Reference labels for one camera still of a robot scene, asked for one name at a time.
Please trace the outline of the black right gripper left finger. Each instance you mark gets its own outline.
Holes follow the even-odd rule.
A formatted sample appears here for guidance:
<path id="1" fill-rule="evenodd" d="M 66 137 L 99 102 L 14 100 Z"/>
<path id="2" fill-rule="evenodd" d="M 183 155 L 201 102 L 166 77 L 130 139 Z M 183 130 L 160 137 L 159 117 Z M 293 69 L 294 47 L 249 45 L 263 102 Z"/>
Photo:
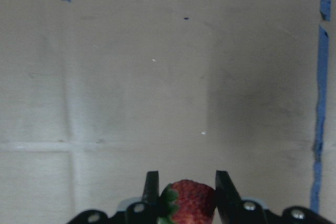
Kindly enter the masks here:
<path id="1" fill-rule="evenodd" d="M 100 210 L 83 211 L 69 220 L 69 223 L 157 223 L 159 206 L 159 172 L 147 172 L 142 197 L 117 210 L 112 216 Z"/>

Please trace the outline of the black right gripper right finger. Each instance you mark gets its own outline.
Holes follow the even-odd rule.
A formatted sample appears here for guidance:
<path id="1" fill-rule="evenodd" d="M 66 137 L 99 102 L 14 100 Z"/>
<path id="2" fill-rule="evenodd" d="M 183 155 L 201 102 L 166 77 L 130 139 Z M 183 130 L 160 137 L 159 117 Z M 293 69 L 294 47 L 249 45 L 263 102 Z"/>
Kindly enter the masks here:
<path id="1" fill-rule="evenodd" d="M 256 200 L 242 199 L 227 171 L 216 172 L 215 188 L 216 206 L 222 223 L 332 224 L 332 221 L 305 207 L 288 207 L 277 215 Z"/>

